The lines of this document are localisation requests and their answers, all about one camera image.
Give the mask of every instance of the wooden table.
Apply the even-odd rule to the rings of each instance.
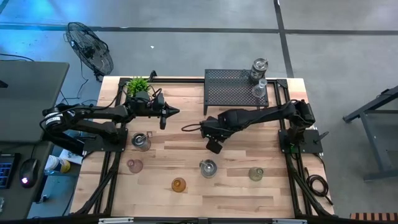
[[[110,104],[116,95],[119,78],[104,78],[99,94],[99,106]],[[303,79],[288,78],[287,81],[291,99],[308,101]],[[154,83],[152,86],[155,89],[162,88],[166,102],[180,109],[180,113],[167,119],[165,130],[160,130],[157,118],[136,118],[127,124],[129,139],[119,166],[112,216],[294,216],[286,161],[279,149],[278,121],[254,124],[233,134],[223,144],[221,153],[213,154],[206,149],[207,139],[201,138],[199,131],[186,133],[180,130],[182,126],[206,119],[203,115],[203,84]],[[271,86],[268,87],[268,93],[269,106],[275,106],[275,92]],[[209,107],[208,116],[216,117],[230,108]],[[139,152],[134,149],[130,140],[133,134],[146,131],[153,132],[152,147],[147,152]],[[95,152],[84,160],[71,212],[81,208],[97,187],[103,157],[103,152]],[[303,154],[302,157],[303,164],[310,174],[326,178],[318,158],[311,154]],[[129,159],[143,161],[144,168],[139,174],[130,173],[126,166]],[[218,165],[218,171],[212,179],[206,179],[200,174],[199,162],[204,159],[212,159]],[[264,169],[261,181],[254,182],[249,179],[248,170],[251,167]],[[187,182],[187,188],[182,193],[176,193],[171,189],[171,183],[176,177],[183,177]],[[102,209],[106,205],[107,191],[104,191]],[[304,212],[302,192],[298,190],[297,193],[300,208]],[[317,199],[328,212],[333,213],[333,207],[325,198]]]

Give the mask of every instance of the keyboard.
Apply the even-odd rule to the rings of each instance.
[[[17,169],[19,153],[0,154],[0,189],[8,189]]]

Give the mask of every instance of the glass bottle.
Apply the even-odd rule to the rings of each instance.
[[[251,90],[253,96],[258,98],[265,96],[267,92],[266,85],[267,85],[267,80],[265,78],[260,79],[259,83]]]

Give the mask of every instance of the electric fan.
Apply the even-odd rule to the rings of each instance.
[[[80,60],[94,71],[97,81],[102,82],[99,77],[109,75],[113,70],[113,61],[108,45],[80,22],[70,22],[66,36]]]

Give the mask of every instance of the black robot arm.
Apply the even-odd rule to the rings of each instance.
[[[138,116],[156,116],[160,118],[160,128],[165,129],[166,119],[178,112],[178,109],[164,101],[163,93],[151,100],[148,93],[142,91],[135,97],[127,97],[123,105],[116,107],[59,104],[43,110],[45,118],[40,122],[40,127],[44,130],[43,140],[82,155],[83,151],[112,151],[113,147],[124,148],[127,129],[117,128],[118,123],[126,124]],[[88,119],[109,121],[97,123]],[[65,134],[67,130],[82,131],[94,136],[76,139]]]
[[[224,142],[232,134],[242,131],[251,124],[288,119],[292,127],[288,133],[292,134],[292,141],[302,141],[305,128],[309,128],[314,122],[311,106],[302,101],[292,100],[280,107],[270,107],[260,110],[227,110],[218,115],[218,118],[209,116],[207,120],[200,122],[200,131],[203,138],[208,138],[206,148],[219,154],[223,148],[219,142]]]

